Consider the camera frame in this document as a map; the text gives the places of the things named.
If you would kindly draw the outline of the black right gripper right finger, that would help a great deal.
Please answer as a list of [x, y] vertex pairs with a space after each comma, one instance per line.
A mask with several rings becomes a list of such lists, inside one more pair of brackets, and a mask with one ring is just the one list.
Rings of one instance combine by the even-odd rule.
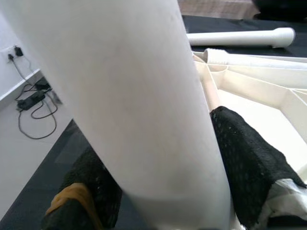
[[210, 116], [240, 224], [306, 229], [307, 186], [285, 156], [238, 113], [219, 106]]

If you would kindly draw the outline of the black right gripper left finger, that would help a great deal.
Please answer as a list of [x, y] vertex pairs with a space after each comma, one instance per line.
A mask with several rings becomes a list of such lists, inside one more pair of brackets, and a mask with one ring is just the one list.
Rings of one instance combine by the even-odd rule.
[[122, 190], [93, 148], [64, 176], [41, 222], [43, 230], [109, 230], [118, 220]]

